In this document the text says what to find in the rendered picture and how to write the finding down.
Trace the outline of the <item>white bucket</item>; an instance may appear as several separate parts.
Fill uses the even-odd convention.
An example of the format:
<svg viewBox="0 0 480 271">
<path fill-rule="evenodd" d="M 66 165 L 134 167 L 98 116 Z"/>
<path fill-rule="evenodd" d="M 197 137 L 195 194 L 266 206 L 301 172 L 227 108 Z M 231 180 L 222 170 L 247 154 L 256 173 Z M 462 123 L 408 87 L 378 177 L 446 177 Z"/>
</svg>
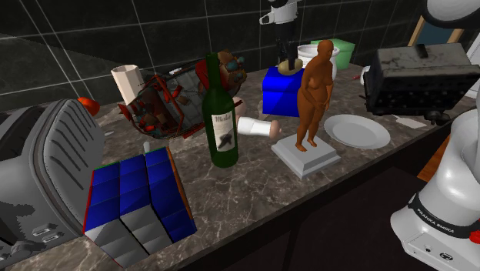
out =
<svg viewBox="0 0 480 271">
<path fill-rule="evenodd" d="M 298 58 L 303 62 L 303 68 L 318 54 L 317 52 L 317 45 L 310 44 L 310 45 L 300 45 L 298 47 Z M 339 48 L 336 46 L 332 52 L 332 57 L 330 58 L 330 62 L 332 63 L 332 79 L 335 80 L 337 74 L 337 65 L 335 58 L 340 53 Z"/>
</svg>

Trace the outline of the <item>tan oval thing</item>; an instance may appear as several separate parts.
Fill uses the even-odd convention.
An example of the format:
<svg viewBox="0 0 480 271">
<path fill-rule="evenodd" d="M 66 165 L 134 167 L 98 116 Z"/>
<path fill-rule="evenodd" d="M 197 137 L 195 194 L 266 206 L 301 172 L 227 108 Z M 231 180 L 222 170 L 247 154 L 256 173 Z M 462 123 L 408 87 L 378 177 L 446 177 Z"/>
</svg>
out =
<svg viewBox="0 0 480 271">
<path fill-rule="evenodd" d="M 278 72 L 282 75 L 294 75 L 302 68 L 303 61 L 301 59 L 295 59 L 292 69 L 290 69 L 290 61 L 288 59 L 278 64 Z"/>
</svg>

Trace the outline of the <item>green box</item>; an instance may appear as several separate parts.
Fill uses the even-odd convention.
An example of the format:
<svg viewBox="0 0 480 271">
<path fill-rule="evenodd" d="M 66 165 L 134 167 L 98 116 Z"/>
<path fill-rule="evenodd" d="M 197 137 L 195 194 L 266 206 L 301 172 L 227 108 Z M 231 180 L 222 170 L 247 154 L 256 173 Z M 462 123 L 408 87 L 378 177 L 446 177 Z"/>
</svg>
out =
<svg viewBox="0 0 480 271">
<path fill-rule="evenodd" d="M 345 40 L 341 40 L 339 38 L 331 38 L 331 41 L 334 45 L 334 52 L 332 53 L 331 58 L 333 68 L 337 70 L 347 69 L 348 64 L 350 63 L 350 59 L 352 57 L 353 50 L 355 48 L 355 44 L 347 42 Z M 312 56 L 317 55 L 317 47 L 319 42 L 320 40 L 311 41 L 304 48 L 304 52 Z"/>
</svg>

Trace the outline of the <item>blue box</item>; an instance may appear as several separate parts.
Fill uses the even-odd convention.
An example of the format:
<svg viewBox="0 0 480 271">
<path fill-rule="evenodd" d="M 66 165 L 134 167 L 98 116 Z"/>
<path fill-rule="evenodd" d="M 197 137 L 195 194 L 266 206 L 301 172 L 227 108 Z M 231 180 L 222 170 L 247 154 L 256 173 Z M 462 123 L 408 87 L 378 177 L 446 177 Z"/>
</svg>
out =
<svg viewBox="0 0 480 271">
<path fill-rule="evenodd" d="M 270 67 L 262 81 L 263 113 L 298 117 L 297 94 L 304 69 L 294 75 L 282 75 Z"/>
</svg>

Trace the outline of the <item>brown figure on grey base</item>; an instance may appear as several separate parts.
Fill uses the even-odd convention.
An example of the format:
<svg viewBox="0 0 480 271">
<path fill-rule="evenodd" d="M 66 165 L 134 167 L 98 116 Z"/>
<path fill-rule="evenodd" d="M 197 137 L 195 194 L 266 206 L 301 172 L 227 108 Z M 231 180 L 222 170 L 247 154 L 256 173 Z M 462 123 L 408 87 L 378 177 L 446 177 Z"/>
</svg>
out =
<svg viewBox="0 0 480 271">
<path fill-rule="evenodd" d="M 336 151 L 316 133 L 329 107 L 333 89 L 334 45 L 330 40 L 317 44 L 317 55 L 309 61 L 297 94 L 299 125 L 295 135 L 279 140 L 272 150 L 299 177 L 303 178 L 340 160 Z"/>
</svg>

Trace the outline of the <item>white cylinder with tan knob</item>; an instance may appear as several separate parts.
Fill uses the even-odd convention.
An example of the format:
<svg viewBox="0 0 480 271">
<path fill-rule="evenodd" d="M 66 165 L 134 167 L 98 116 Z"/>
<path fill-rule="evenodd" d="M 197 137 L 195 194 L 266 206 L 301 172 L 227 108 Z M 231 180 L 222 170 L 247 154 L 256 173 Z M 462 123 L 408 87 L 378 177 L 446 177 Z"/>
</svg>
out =
<svg viewBox="0 0 480 271">
<path fill-rule="evenodd" d="M 274 121 L 262 121 L 249 117 L 238 116 L 237 131 L 239 134 L 247 136 L 268 136 L 270 139 L 278 137 L 282 129 L 279 122 Z"/>
</svg>

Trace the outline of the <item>green wine bottle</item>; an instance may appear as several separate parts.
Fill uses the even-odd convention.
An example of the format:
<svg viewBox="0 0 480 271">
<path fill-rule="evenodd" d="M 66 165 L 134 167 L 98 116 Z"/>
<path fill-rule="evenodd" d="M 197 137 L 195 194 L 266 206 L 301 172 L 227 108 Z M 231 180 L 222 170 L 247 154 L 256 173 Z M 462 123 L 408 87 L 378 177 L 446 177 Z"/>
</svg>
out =
<svg viewBox="0 0 480 271">
<path fill-rule="evenodd" d="M 206 55 L 208 89 L 202 102 L 202 113 L 212 162 L 228 168 L 238 161 L 235 106 L 224 90 L 217 53 Z"/>
</svg>

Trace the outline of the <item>white plate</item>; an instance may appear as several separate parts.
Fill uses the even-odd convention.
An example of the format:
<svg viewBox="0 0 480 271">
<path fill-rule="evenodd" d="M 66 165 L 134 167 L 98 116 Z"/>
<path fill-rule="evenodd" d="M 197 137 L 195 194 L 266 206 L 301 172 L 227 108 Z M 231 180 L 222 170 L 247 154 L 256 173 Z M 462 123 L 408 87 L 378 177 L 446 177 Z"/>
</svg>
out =
<svg viewBox="0 0 480 271">
<path fill-rule="evenodd" d="M 334 140 L 359 149 L 379 149 L 391 140 L 384 126 L 360 115 L 331 116 L 325 120 L 324 129 Z"/>
</svg>

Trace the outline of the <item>black toaster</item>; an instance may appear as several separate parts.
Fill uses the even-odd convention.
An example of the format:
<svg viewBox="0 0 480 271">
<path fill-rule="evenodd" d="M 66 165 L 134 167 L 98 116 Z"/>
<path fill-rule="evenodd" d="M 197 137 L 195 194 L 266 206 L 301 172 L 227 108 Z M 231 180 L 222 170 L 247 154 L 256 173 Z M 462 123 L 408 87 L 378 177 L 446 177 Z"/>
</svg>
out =
<svg viewBox="0 0 480 271">
<path fill-rule="evenodd" d="M 480 79 L 459 43 L 378 49 L 362 76 L 366 109 L 374 115 L 422 115 L 433 124 Z"/>
</svg>

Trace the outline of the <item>red and brown angular toy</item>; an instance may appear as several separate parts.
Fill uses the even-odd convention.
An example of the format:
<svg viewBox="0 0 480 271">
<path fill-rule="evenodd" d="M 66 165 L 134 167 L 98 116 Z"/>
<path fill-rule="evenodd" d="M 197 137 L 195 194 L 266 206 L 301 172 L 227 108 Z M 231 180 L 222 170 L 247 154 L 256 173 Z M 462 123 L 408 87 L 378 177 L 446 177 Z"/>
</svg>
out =
<svg viewBox="0 0 480 271">
<path fill-rule="evenodd" d="M 206 61 L 188 63 L 141 83 L 122 114 L 140 133 L 155 139 L 189 137 L 204 127 L 202 100 L 208 89 Z"/>
</svg>

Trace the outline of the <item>wooden-framed blue picture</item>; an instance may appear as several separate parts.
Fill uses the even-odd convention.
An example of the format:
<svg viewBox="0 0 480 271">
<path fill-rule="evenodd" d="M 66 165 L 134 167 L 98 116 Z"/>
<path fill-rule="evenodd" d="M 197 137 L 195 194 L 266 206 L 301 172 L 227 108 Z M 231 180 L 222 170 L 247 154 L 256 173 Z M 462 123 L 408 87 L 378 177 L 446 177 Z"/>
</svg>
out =
<svg viewBox="0 0 480 271">
<path fill-rule="evenodd" d="M 416 44 L 434 45 L 444 43 L 456 43 L 464 30 L 460 28 L 439 28 L 424 20 L 421 16 L 415 26 L 414 32 L 408 42 L 408 46 Z"/>
</svg>

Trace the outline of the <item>white hexagonal cup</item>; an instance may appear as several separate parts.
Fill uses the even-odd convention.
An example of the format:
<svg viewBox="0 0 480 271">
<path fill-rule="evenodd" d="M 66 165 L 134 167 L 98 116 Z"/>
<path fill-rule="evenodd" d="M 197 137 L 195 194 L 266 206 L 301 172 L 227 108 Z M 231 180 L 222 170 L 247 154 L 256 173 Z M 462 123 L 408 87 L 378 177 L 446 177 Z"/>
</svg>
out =
<svg viewBox="0 0 480 271">
<path fill-rule="evenodd" d="M 144 80 L 137 65 L 121 65 L 113 68 L 111 74 L 126 105 L 132 102 L 142 90 Z"/>
</svg>

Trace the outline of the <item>red round thing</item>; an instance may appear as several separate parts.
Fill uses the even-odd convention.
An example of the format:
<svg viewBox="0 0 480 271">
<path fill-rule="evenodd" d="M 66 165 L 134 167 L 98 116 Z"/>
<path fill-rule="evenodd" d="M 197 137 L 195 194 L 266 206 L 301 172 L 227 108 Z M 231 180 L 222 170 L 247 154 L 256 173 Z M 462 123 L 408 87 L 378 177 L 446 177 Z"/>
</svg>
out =
<svg viewBox="0 0 480 271">
<path fill-rule="evenodd" d="M 99 103 L 96 102 L 93 99 L 89 99 L 89 98 L 86 98 L 86 97 L 80 97 L 80 98 L 78 98 L 78 101 L 88 110 L 88 112 L 92 116 L 95 116 L 100 109 Z"/>
</svg>

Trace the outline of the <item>blue and grey puzzle cube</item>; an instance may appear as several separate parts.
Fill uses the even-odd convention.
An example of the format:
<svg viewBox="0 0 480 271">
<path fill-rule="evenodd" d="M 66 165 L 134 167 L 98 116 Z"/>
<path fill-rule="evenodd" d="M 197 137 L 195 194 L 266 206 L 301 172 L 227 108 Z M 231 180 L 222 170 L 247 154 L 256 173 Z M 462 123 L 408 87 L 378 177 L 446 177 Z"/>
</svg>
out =
<svg viewBox="0 0 480 271">
<path fill-rule="evenodd" d="M 197 230 L 167 147 L 97 168 L 83 233 L 129 267 Z"/>
</svg>

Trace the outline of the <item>grey toaster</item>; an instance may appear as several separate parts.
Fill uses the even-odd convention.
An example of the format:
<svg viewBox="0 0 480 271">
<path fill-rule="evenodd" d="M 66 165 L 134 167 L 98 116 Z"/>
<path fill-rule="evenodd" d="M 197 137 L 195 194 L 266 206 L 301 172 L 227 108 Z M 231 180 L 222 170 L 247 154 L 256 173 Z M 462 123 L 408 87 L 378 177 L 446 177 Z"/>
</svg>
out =
<svg viewBox="0 0 480 271">
<path fill-rule="evenodd" d="M 0 269 L 82 235 L 104 143 L 75 99 L 0 114 Z"/>
</svg>

